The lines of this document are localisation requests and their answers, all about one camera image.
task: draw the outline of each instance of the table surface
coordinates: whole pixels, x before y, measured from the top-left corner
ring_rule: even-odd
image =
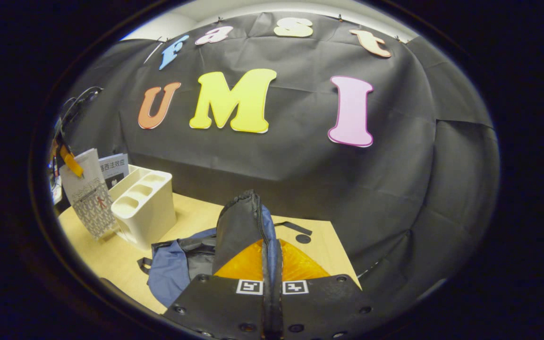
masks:
[[[215,228],[222,206],[203,202],[173,193],[173,206],[177,216],[176,224],[161,237],[160,241],[186,238],[195,233]],[[312,231],[311,241],[303,244],[296,241],[300,233],[284,226],[276,227],[276,236],[303,250],[321,265],[330,275],[349,275],[360,287],[335,229],[329,221],[303,220],[272,215],[274,222],[289,221]],[[167,308],[151,294],[146,281],[148,275],[138,268],[137,260],[152,257],[150,250],[140,250],[112,233],[99,240],[91,234],[78,219],[73,207],[59,216],[60,225],[78,256],[98,277],[110,280],[117,288],[134,300],[158,314]]]

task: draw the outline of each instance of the bolt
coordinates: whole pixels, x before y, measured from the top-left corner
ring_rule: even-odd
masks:
[[[243,332],[253,332],[255,331],[255,325],[251,323],[241,323],[238,328]]]
[[[304,325],[301,325],[301,324],[296,324],[296,325],[290,325],[289,326],[289,332],[293,332],[293,333],[299,333],[301,331],[304,330]]]

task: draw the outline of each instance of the zipper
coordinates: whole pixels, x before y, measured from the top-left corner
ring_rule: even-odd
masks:
[[[259,228],[259,233],[262,235],[263,242],[266,244],[266,249],[270,245],[268,238],[266,237],[264,230],[264,224],[262,222],[262,199],[257,195],[257,228]]]

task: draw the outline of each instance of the yellow letter m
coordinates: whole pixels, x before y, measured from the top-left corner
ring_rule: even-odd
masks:
[[[236,116],[230,127],[236,131],[265,133],[268,122],[264,119],[266,93],[270,82],[276,78],[276,71],[256,68],[246,72],[232,90],[221,72],[205,73],[200,76],[201,93],[196,104],[195,116],[190,119],[193,129],[208,129],[211,126],[209,105],[215,124],[222,128],[234,111]]]

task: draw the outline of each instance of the book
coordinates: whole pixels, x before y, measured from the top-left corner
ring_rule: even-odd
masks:
[[[67,165],[61,166],[62,187],[81,223],[98,239],[117,223],[111,210],[112,199],[100,170],[97,150],[89,149],[77,155],[75,161],[83,168],[83,175],[78,177]]]
[[[100,170],[104,176],[104,182],[108,189],[114,187],[125,176],[129,175],[129,162],[127,153],[118,153],[116,155],[100,159]]]

